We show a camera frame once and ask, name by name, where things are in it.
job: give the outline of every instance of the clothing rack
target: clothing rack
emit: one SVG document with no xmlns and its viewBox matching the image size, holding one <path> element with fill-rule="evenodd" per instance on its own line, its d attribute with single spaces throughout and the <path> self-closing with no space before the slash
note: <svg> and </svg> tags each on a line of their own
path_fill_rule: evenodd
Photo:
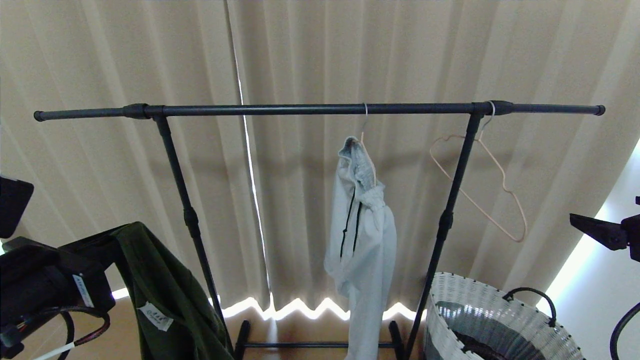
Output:
<svg viewBox="0 0 640 360">
<path fill-rule="evenodd" d="M 475 135 L 480 126 L 480 120 L 485 115 L 506 115 L 510 113 L 571 113 L 585 115 L 602 115 L 605 107 L 596 106 L 574 106 L 574 105 L 554 105 L 554 104 L 513 104 L 508 101 L 486 101 L 486 102 L 466 102 L 449 104 L 288 104 L 288 105 L 230 105 L 230 106 L 164 106 L 132 104 L 122 108 L 102 108 L 86 110 L 62 110 L 62 111 L 36 111 L 34 118 L 43 122 L 55 119 L 81 119 L 95 117 L 129 117 L 132 119 L 153 119 L 156 122 L 158 131 L 164 142 L 164 149 L 169 158 L 169 163 L 175 178 L 175 183 L 180 194 L 180 200 L 184 208 L 184 222 L 189 229 L 193 245 L 195 246 L 204 273 L 205 281 L 215 312 L 221 318 L 227 340 L 231 343 L 227 325 L 224 322 L 218 292 L 213 282 L 211 269 L 207 255 L 202 244 L 200 228 L 198 226 L 198 215 L 191 206 L 189 193 L 184 182 L 184 176 L 180 169 L 180 162 L 175 152 L 175 146 L 171 136 L 168 117 L 172 116 L 225 116 L 225 115 L 348 115 L 348 114 L 469 114 L 467 124 L 467 135 L 463 142 L 458 165 L 451 183 L 451 190 L 447 199 L 445 209 L 438 222 L 436 242 L 429 261 L 427 277 L 420 296 L 420 302 L 416 311 L 413 327 L 406 347 L 398 330 L 397 324 L 391 322 L 389 331 L 392 341 L 390 343 L 380 343 L 380 348 L 393 348 L 396 352 L 397 360 L 408 360 L 413 350 L 420 318 L 427 302 L 427 297 L 431 289 L 431 284 L 435 276 L 436 268 L 442 253 L 442 247 L 447 239 L 449 229 L 453 225 L 453 209 L 460 192 L 462 178 L 467 168 L 467 162 L 474 143 Z M 346 348 L 348 343 L 344 342 L 305 342 L 305 343 L 250 343 L 248 342 L 250 323 L 245 320 L 240 328 L 234 355 L 237 360 L 244 356 L 246 348 Z"/>
</svg>

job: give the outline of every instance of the white label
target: white label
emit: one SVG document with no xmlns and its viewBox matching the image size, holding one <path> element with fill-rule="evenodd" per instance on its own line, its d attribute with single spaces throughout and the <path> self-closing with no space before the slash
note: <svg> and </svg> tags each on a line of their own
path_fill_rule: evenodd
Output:
<svg viewBox="0 0 640 360">
<path fill-rule="evenodd" d="M 78 287 L 78 291 L 80 291 L 80 296 L 82 296 L 82 300 L 84 301 L 84 305 L 88 307 L 95 307 L 93 305 L 93 301 L 91 301 L 91 296 L 89 296 L 89 291 L 86 289 L 84 285 L 84 280 L 81 276 L 72 274 L 74 277 L 74 281 L 76 282 L 76 286 Z"/>
<path fill-rule="evenodd" d="M 142 311 L 147 319 L 161 331 L 167 331 L 173 323 L 172 318 L 162 314 L 162 311 L 158 310 L 158 308 L 149 301 L 147 301 L 143 307 L 139 307 L 138 310 Z"/>
</svg>

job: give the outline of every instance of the dark green shirt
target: dark green shirt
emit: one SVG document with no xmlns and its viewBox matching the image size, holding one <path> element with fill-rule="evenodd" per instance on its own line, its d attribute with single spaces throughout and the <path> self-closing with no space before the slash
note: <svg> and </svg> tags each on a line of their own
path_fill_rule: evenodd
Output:
<svg viewBox="0 0 640 360">
<path fill-rule="evenodd" d="M 136 308 L 142 359 L 233 360 L 222 321 L 193 274 L 141 222 L 112 235 L 126 259 L 116 265 Z"/>
</svg>

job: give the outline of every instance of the white wall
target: white wall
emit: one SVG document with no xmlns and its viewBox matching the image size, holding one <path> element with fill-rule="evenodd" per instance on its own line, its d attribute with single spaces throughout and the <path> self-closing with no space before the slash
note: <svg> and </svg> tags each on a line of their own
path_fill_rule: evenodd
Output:
<svg viewBox="0 0 640 360">
<path fill-rule="evenodd" d="M 640 196 L 640 142 L 596 217 L 619 223 L 640 213 L 635 196 Z M 628 249 L 611 251 L 585 236 L 547 293 L 554 299 L 558 321 L 573 335 L 585 358 L 610 359 L 613 328 L 640 302 L 640 263 L 631 260 Z M 621 360 L 640 359 L 640 315 L 625 327 L 618 348 Z"/>
</svg>

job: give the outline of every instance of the floor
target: floor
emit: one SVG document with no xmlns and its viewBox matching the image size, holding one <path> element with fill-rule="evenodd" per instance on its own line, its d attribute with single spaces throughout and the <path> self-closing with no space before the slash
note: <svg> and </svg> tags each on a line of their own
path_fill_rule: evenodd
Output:
<svg viewBox="0 0 640 360">
<path fill-rule="evenodd" d="M 138 326 L 134 309 L 129 299 L 122 299 L 109 312 L 111 327 L 101 337 L 71 351 L 68 360 L 131 359 L 140 358 L 138 346 Z M 235 342 L 243 320 L 252 323 L 250 341 L 346 341 L 349 323 L 327 311 L 316 320 L 310 320 L 299 312 L 293 312 L 284 319 L 264 321 L 254 309 L 247 309 L 227 319 L 232 341 Z M 394 318 L 406 342 L 412 321 L 398 314 Z M 380 330 L 381 341 L 391 341 L 388 323 L 384 321 Z M 86 334 L 98 328 L 101 320 L 88 315 L 74 315 L 76 334 Z M 66 330 L 59 317 L 45 324 L 24 342 L 25 350 L 14 359 L 27 360 L 40 356 L 62 346 Z M 346 349 L 292 348 L 265 349 L 249 348 L 244 354 L 246 360 L 286 360 L 286 359 L 343 359 Z M 412 359 L 418 359 L 414 350 Z M 381 349 L 379 360 L 395 359 L 392 349 Z"/>
</svg>

